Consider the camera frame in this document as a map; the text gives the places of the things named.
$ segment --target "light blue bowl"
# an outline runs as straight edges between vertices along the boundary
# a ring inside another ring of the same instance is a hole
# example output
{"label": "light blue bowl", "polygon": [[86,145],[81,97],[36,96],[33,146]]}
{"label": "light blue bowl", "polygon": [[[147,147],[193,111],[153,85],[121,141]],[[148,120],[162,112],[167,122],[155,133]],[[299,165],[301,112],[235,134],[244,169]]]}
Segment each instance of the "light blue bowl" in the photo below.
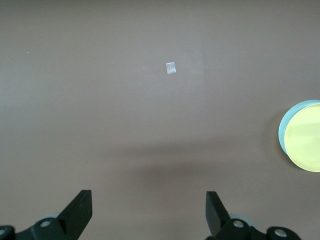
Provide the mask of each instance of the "light blue bowl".
{"label": "light blue bowl", "polygon": [[314,104],[320,104],[320,100],[308,100],[308,101],[303,101],[300,102],[296,105],[294,105],[292,108],[289,109],[289,111],[286,112],[286,114],[283,116],[280,125],[279,125],[279,132],[278,132],[278,137],[279,137],[279,142],[281,145],[281,148],[283,151],[287,153],[286,147],[285,147],[285,132],[287,129],[287,126],[290,122],[290,120],[293,118],[293,116],[299,112],[300,110],[309,107]]}

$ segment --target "yellow plate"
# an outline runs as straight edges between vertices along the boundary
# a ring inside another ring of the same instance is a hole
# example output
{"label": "yellow plate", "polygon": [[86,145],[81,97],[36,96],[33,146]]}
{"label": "yellow plate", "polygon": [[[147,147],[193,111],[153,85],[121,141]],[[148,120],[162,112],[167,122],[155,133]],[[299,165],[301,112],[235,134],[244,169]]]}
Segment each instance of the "yellow plate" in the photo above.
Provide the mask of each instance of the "yellow plate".
{"label": "yellow plate", "polygon": [[297,166],[320,172],[320,104],[307,106],[291,118],[284,133],[284,145]]}

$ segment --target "small white square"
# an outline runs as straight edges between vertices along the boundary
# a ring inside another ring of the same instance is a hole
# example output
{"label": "small white square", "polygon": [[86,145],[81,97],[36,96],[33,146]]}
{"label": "small white square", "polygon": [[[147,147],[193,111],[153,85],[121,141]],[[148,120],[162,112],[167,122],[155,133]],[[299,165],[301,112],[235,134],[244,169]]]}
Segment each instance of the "small white square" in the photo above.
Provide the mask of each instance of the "small white square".
{"label": "small white square", "polygon": [[169,63],[166,63],[166,72],[168,74],[174,74],[176,73],[176,66],[175,66],[175,62],[169,62]]}

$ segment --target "bolt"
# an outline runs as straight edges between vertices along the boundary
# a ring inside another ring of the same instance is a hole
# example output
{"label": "bolt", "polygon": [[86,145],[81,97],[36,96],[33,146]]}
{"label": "bolt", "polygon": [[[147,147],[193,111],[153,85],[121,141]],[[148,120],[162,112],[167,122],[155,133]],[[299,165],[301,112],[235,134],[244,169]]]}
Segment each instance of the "bolt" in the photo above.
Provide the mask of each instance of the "bolt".
{"label": "bolt", "polygon": [[235,226],[235,227],[237,227],[237,228],[243,228],[244,227],[244,224],[242,223],[242,221],[239,221],[239,220],[235,220],[234,222],[233,222],[233,225]]}
{"label": "bolt", "polygon": [[50,225],[50,222],[49,221],[44,221],[40,224],[40,227],[44,228],[46,226],[49,226]]}
{"label": "bolt", "polygon": [[287,236],[286,232],[283,231],[282,229],[276,229],[274,230],[275,235],[285,238]]}

